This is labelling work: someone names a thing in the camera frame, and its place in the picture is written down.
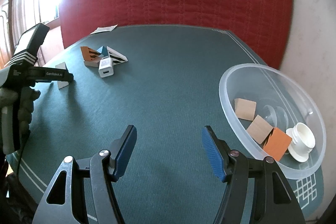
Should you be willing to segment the gloved left hand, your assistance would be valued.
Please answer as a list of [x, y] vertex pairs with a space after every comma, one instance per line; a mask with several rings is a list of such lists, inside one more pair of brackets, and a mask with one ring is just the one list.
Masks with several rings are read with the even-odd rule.
[[5, 155], [21, 147], [21, 138], [29, 132], [34, 101], [41, 92], [25, 87], [20, 92], [1, 88], [1, 145]]

